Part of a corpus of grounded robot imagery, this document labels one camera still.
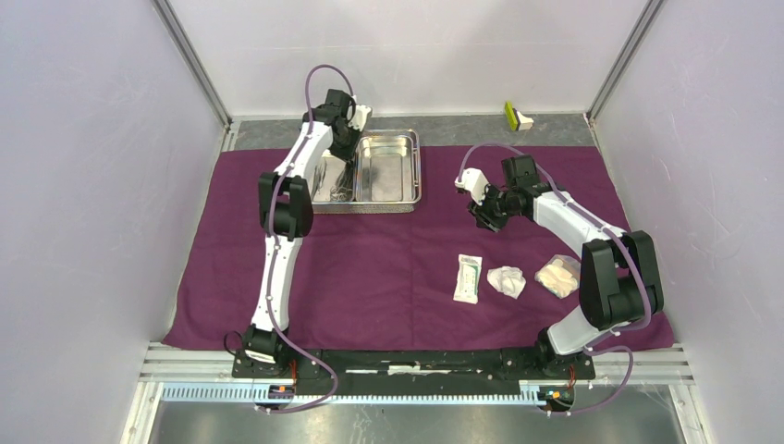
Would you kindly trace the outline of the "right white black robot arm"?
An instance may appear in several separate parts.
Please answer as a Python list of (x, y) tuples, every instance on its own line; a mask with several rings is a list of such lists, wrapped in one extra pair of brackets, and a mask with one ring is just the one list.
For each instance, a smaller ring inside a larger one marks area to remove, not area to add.
[(507, 158), (501, 166), (502, 187), (466, 165), (455, 179), (456, 188), (471, 197), (468, 209), (477, 226), (498, 232), (510, 218), (524, 216), (579, 256), (577, 308), (543, 329), (535, 343), (536, 370), (557, 377), (571, 357), (593, 355), (604, 339), (648, 327), (663, 310), (655, 244), (645, 231), (625, 231), (587, 210), (531, 155)]

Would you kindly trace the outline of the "metal instrument tray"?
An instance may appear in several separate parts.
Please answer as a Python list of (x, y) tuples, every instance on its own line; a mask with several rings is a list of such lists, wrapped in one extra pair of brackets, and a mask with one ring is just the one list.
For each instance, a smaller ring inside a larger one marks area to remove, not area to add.
[(325, 172), (338, 160), (325, 152), (308, 179), (317, 215), (410, 213), (421, 200), (421, 149), (414, 129), (373, 129), (363, 133), (353, 160), (356, 171), (351, 202), (330, 202), (327, 197)]

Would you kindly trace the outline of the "white gauze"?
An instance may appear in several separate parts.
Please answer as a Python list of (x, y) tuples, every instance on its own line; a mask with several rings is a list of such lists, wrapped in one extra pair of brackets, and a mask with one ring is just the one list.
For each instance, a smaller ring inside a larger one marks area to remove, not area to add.
[(520, 268), (506, 265), (490, 269), (486, 279), (493, 289), (514, 300), (519, 299), (527, 284)]

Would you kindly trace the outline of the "beige gauze roll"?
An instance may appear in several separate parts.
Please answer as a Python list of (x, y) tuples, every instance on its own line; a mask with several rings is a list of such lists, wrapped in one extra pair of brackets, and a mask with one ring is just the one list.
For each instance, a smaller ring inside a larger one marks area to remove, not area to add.
[(554, 255), (535, 274), (535, 280), (559, 299), (569, 297), (580, 287), (581, 263), (567, 255)]

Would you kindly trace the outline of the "white sterile packet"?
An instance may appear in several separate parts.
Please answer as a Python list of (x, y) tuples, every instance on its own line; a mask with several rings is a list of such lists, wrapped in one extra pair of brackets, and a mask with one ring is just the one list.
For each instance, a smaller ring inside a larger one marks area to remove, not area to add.
[(458, 262), (459, 270), (456, 278), (456, 287), (453, 291), (453, 300), (456, 302), (477, 304), (482, 271), (482, 258), (479, 256), (460, 254)]

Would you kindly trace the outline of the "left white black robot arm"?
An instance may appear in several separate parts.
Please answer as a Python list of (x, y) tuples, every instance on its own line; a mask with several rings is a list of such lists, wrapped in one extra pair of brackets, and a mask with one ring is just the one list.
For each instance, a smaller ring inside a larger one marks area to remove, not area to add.
[(288, 301), (300, 247), (312, 229), (309, 180), (324, 153), (353, 163), (372, 108), (336, 89), (303, 115), (300, 134), (284, 160), (257, 182), (260, 222), (265, 235), (262, 284), (241, 345), (234, 352), (236, 377), (281, 376), (295, 360), (284, 339)]

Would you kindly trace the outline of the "purple cloth wrap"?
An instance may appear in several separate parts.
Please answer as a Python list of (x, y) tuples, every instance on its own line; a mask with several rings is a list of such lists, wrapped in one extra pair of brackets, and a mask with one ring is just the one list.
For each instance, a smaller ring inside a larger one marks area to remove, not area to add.
[[(220, 350), (251, 322), (263, 277), (264, 233), (257, 181), (283, 149), (221, 154), (178, 289), (166, 345)], [(461, 164), (503, 182), (509, 151), (495, 146), (427, 146), (423, 197), (407, 214), (318, 215), (300, 249), (289, 298), (288, 336), (306, 349), (485, 350), (532, 345), (578, 305), (534, 279), (569, 248), (524, 217), (499, 232), (478, 228), (455, 190)], [(460, 254), (482, 258), (478, 303), (453, 300)], [(501, 266), (527, 280), (518, 300), (486, 279)]]

